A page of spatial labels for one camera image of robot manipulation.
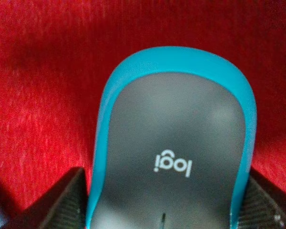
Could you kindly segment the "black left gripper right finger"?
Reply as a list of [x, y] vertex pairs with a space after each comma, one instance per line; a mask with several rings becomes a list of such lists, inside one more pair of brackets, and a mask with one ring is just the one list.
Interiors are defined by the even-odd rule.
[[286, 229], [286, 193], [255, 169], [250, 171], [238, 228]]

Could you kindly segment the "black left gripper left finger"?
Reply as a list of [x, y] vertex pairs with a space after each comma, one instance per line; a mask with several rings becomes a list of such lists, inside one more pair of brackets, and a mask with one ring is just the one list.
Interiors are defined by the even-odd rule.
[[2, 229], [84, 229], [87, 185], [82, 167], [71, 168], [43, 196]]

